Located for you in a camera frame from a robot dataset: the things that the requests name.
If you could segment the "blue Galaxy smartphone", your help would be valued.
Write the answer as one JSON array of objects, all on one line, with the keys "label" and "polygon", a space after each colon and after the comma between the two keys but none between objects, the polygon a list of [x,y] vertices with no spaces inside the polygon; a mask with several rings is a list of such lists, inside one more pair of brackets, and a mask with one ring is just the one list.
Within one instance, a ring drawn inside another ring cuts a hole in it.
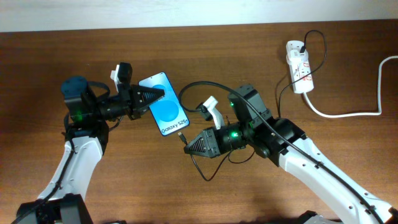
[{"label": "blue Galaxy smartphone", "polygon": [[181,107],[174,88],[165,72],[160,72],[138,82],[140,86],[161,89],[165,95],[154,104],[150,111],[163,136],[171,135],[189,126],[190,121]]}]

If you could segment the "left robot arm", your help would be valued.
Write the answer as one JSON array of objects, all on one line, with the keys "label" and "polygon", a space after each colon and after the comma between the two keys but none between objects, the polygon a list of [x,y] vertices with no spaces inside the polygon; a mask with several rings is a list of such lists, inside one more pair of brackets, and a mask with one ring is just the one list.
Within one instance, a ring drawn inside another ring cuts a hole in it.
[{"label": "left robot arm", "polygon": [[20,205],[14,223],[92,223],[85,205],[93,171],[108,143],[108,121],[139,119],[165,92],[131,84],[132,67],[121,62],[111,72],[117,93],[101,82],[75,76],[62,83],[68,113],[65,150],[51,181],[37,200]]}]

